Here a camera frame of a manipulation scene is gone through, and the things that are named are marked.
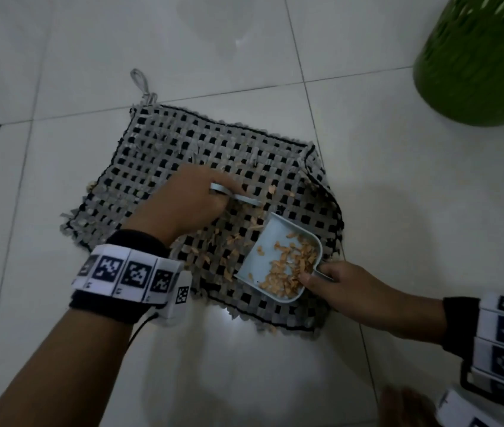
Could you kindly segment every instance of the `mini dustpan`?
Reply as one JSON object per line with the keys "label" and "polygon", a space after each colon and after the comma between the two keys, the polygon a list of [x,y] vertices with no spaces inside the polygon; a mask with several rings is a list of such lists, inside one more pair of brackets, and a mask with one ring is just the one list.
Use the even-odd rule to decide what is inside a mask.
{"label": "mini dustpan", "polygon": [[[321,257],[323,255],[323,246],[321,245],[321,241],[310,231],[298,226],[297,224],[290,222],[287,219],[284,219],[282,216],[278,216],[275,213],[270,215],[270,220],[268,221],[264,231],[258,238],[258,241],[252,247],[252,250],[244,259],[244,263],[240,267],[240,270],[236,274],[236,278],[240,281],[254,287],[258,291],[263,294],[266,294],[268,297],[276,300],[279,303],[291,303],[297,300],[305,289],[303,286],[299,290],[298,294],[293,298],[290,297],[279,297],[275,294],[272,294],[261,287],[259,284],[266,280],[266,276],[270,274],[271,262],[277,261],[280,259],[281,251],[277,251],[274,249],[274,244],[279,242],[281,246],[289,247],[290,243],[299,244],[298,239],[288,238],[287,236],[291,233],[295,233],[297,235],[302,235],[306,239],[309,239],[316,246],[318,251],[318,256],[313,263],[313,275],[317,275],[328,281],[333,281],[327,275],[320,273],[317,271],[317,266],[319,262],[321,262]],[[262,246],[262,251],[264,252],[264,256],[260,256],[258,254],[258,246]],[[286,273],[291,274],[290,269],[286,270]]]}

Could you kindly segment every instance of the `pile of wood shavings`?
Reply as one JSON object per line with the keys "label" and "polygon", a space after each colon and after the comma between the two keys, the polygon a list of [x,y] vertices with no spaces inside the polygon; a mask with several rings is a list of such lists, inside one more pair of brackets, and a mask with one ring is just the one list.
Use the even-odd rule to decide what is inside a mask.
{"label": "pile of wood shavings", "polygon": [[[313,263],[318,254],[309,241],[305,240],[301,235],[291,233],[287,238],[297,238],[299,245],[290,243],[289,247],[280,245],[278,241],[274,244],[274,249],[281,251],[280,259],[272,261],[270,273],[266,276],[266,280],[258,286],[268,292],[279,297],[294,297],[298,294],[301,288],[299,282],[299,274],[313,271]],[[261,253],[262,246],[258,247],[258,253]],[[286,273],[286,269],[290,267],[291,274]]]}

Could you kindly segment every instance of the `black cable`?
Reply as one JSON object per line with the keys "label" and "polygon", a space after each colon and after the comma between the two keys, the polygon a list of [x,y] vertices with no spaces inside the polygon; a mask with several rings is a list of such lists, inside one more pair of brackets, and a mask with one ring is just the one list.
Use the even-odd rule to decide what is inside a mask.
{"label": "black cable", "polygon": [[142,322],[142,324],[138,327],[137,330],[135,330],[135,333],[133,336],[131,336],[130,338],[130,341],[128,342],[127,344],[127,348],[126,348],[126,351],[130,348],[132,342],[134,341],[134,338],[138,336],[139,334],[139,331],[142,330],[142,328],[144,327],[144,325],[146,323],[148,323],[149,321],[153,321],[154,319],[158,318],[159,317],[159,313],[153,313],[153,315],[149,316],[145,321]]}

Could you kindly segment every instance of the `green container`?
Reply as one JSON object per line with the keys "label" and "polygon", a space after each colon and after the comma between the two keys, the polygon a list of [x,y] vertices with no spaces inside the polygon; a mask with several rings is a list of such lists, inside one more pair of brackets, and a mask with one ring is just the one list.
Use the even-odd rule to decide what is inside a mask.
{"label": "green container", "polygon": [[504,124],[504,0],[450,0],[414,64],[414,82],[452,120]]}

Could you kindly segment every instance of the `checkered mat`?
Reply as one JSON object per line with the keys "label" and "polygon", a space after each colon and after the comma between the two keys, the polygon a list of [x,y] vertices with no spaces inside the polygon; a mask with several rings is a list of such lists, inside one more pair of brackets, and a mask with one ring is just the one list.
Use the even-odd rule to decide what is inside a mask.
{"label": "checkered mat", "polygon": [[[206,164],[226,171],[264,207],[231,201],[208,227],[179,238],[170,257],[185,261],[193,275],[194,294],[226,307],[232,316],[252,318],[259,328],[275,326],[284,332],[317,335],[330,310],[321,298],[305,291],[296,302],[279,304],[233,277],[262,230],[248,228],[255,226],[255,219],[256,226],[262,225],[262,217],[270,212],[318,236],[324,259],[338,252],[344,224],[316,146],[157,104],[142,74],[133,71],[132,77],[142,82],[138,86],[144,98],[130,109],[130,124],[110,165],[88,187],[82,204],[64,215],[68,219],[62,232],[91,251],[119,229],[139,202],[180,164]],[[269,192],[270,186],[276,186],[274,193]],[[228,246],[227,238],[236,234],[241,237]]]}

